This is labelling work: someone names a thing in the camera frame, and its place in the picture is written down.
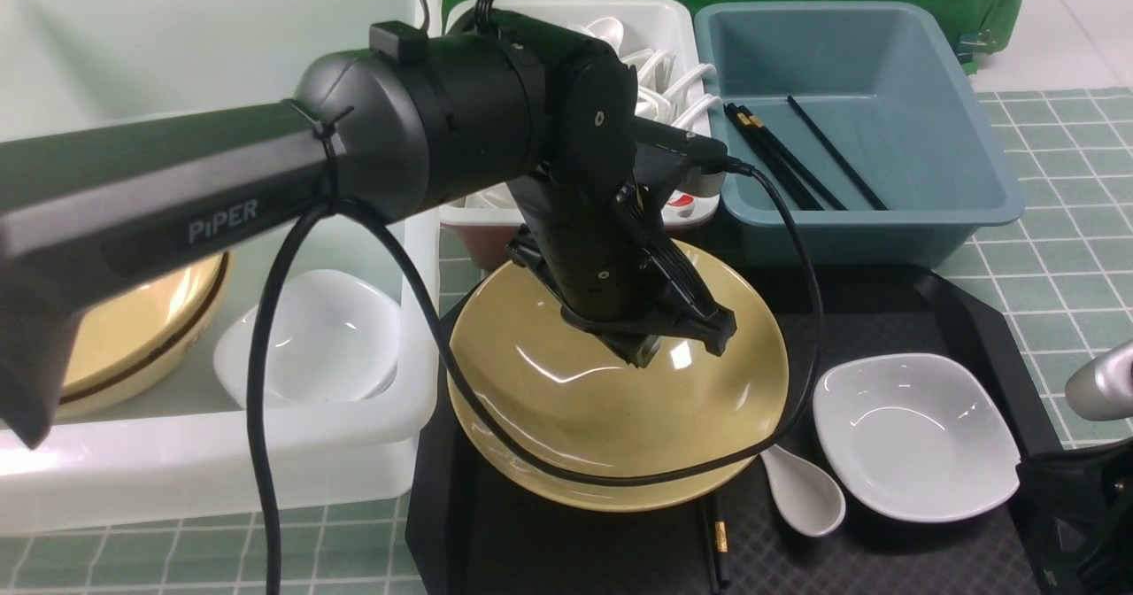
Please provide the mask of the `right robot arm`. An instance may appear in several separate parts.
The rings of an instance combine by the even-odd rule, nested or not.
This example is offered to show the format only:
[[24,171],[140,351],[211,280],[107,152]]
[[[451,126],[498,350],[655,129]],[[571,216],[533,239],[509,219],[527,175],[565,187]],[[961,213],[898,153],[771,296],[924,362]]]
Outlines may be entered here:
[[[1076,369],[1065,399],[1087,420],[1132,414],[1132,345]],[[1037,583],[1051,594],[1128,594],[1132,583],[1132,443],[1030,454],[1016,467],[1036,507],[1030,542]]]

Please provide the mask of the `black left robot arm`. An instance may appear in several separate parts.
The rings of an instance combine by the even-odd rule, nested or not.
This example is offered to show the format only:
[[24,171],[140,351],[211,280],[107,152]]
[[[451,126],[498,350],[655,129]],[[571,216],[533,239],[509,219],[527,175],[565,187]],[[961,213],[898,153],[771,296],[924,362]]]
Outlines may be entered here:
[[719,356],[736,321],[668,240],[672,192],[723,143],[634,114],[608,43],[496,10],[431,39],[370,26],[293,97],[3,144],[3,422],[50,433],[80,317],[323,199],[401,222],[504,182],[566,323],[644,366],[648,337]]

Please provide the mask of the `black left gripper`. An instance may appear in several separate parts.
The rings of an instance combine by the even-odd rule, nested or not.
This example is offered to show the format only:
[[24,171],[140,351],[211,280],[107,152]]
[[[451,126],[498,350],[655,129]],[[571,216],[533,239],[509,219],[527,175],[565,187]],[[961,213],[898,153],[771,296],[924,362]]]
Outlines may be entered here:
[[730,160],[712,136],[641,118],[559,124],[537,170],[510,182],[525,224],[506,250],[555,297],[566,324],[629,365],[647,367],[664,337],[719,356],[736,317],[662,212],[673,192],[719,188]]

